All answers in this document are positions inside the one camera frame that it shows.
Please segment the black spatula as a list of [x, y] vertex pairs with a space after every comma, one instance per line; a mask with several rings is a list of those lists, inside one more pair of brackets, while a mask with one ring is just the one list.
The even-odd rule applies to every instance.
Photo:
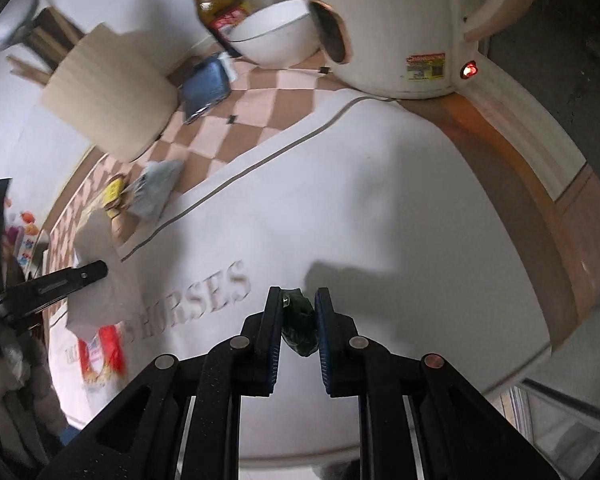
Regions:
[[19, 44], [31, 30], [40, 0], [9, 0], [0, 13], [0, 51]]

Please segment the dark blue smartphone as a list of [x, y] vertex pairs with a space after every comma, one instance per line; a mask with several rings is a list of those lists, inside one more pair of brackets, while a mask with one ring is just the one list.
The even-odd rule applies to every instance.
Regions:
[[190, 124], [230, 95], [230, 78], [222, 56], [212, 54], [197, 63], [180, 87], [184, 122]]

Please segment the grey foil sachet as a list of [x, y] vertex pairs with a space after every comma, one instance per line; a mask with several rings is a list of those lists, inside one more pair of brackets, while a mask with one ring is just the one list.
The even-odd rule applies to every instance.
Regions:
[[184, 168], [181, 160], [148, 162], [140, 176], [131, 184], [127, 211], [145, 222], [156, 222], [166, 206]]

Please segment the pink white electric kettle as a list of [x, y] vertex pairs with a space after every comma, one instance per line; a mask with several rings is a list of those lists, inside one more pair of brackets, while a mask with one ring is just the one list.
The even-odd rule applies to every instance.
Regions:
[[304, 0], [330, 70], [393, 99], [446, 96], [478, 74], [479, 44], [533, 0]]

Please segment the checkered white tablecloth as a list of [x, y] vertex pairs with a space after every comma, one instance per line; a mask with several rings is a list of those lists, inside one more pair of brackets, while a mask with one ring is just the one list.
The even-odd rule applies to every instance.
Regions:
[[52, 229], [54, 268], [105, 237], [110, 177], [169, 159], [184, 170], [161, 216], [123, 234], [142, 297], [117, 326], [123, 372], [82, 365], [66, 307], [50, 316], [70, 424], [159, 354], [200, 356], [236, 334], [273, 286], [328, 288], [362, 334], [410, 358], [438, 352], [491, 398], [557, 350], [595, 296], [564, 223], [586, 162], [521, 84], [478, 65], [460, 92], [400, 103], [313, 60], [279, 72], [240, 61], [215, 110], [174, 117], [137, 164], [99, 159]]

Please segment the white ceramic bowl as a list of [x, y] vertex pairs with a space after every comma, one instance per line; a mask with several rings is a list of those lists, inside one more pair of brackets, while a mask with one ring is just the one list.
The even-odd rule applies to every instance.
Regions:
[[230, 45], [266, 70], [305, 61], [320, 47], [308, 5], [286, 0], [248, 16], [228, 34]]

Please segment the beige utensil holder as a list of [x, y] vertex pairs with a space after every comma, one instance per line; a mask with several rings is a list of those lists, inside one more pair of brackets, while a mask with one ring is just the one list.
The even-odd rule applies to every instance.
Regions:
[[132, 162], [170, 122], [178, 89], [100, 23], [58, 65], [40, 103], [103, 152]]

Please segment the green wrapper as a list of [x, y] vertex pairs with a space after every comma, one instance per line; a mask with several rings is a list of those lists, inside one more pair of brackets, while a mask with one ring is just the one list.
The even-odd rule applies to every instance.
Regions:
[[298, 356], [318, 350], [317, 314], [300, 289], [283, 290], [283, 340]]

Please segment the red white sugar bag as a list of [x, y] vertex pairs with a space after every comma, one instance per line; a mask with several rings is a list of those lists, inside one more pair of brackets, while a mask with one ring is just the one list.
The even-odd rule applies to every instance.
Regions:
[[91, 341], [78, 340], [84, 386], [121, 390], [126, 384], [126, 362], [117, 325], [100, 328]]

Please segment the wooden chopsticks bundle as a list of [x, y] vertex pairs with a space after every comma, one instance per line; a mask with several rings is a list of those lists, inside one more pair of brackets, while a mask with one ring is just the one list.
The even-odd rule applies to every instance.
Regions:
[[56, 6], [46, 6], [30, 23], [20, 26], [8, 44], [9, 47], [17, 44], [25, 47], [46, 66], [46, 69], [37, 68], [9, 54], [6, 58], [12, 66], [10, 73], [45, 87], [58, 66], [84, 36], [83, 30]]

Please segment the yellow brown seasoning box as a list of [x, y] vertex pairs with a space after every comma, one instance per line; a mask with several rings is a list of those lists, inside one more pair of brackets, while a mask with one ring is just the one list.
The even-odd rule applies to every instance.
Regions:
[[116, 240], [122, 240], [123, 237], [128, 183], [126, 174], [114, 174], [102, 190], [102, 209], [111, 221], [112, 234]]

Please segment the colourful wall sticker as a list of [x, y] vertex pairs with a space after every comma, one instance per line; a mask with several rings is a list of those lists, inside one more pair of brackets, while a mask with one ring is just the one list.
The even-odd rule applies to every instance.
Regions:
[[31, 211], [17, 210], [9, 197], [4, 199], [5, 231], [7, 245], [12, 248], [20, 268], [27, 271], [33, 258], [40, 228]]

